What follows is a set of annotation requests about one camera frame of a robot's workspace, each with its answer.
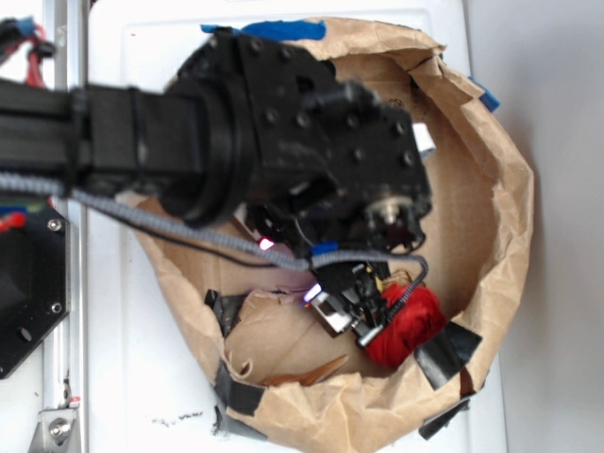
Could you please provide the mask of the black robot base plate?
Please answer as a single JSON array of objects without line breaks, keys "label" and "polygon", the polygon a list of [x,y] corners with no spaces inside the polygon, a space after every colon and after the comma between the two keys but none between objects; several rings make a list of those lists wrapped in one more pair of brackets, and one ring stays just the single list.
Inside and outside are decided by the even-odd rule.
[{"label": "black robot base plate", "polygon": [[1,234],[1,378],[9,378],[68,311],[67,222],[50,206]]}]

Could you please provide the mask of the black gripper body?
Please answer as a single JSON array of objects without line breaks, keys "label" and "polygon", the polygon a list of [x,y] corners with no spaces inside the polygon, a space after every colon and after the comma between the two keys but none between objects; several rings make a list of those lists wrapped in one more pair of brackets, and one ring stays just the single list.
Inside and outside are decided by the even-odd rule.
[{"label": "black gripper body", "polygon": [[247,117],[237,181],[264,228],[297,257],[340,248],[418,249],[431,188],[411,117],[306,49],[235,39]]}]

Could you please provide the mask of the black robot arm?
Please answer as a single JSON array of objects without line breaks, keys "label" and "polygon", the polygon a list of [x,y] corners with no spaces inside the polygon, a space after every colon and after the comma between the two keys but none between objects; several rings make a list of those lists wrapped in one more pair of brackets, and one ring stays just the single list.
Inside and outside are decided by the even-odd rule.
[{"label": "black robot arm", "polygon": [[410,115],[307,50],[215,31],[166,92],[1,84],[1,201],[71,198],[242,266],[309,271],[314,306],[367,346],[404,307],[431,189]]}]

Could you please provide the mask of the illuminated gripper finger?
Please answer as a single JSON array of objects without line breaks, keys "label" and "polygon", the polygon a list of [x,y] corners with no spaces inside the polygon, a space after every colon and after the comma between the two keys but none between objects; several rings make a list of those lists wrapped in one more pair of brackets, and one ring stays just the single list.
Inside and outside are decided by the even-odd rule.
[{"label": "illuminated gripper finger", "polygon": [[359,347],[367,347],[387,326],[387,303],[382,298],[383,284],[374,270],[365,264],[354,269],[355,292],[353,331]]},{"label": "illuminated gripper finger", "polygon": [[356,288],[353,265],[331,264],[316,270],[315,276],[320,289],[318,294],[310,299],[310,305],[330,335],[338,336],[347,331],[353,323],[349,309]]}]

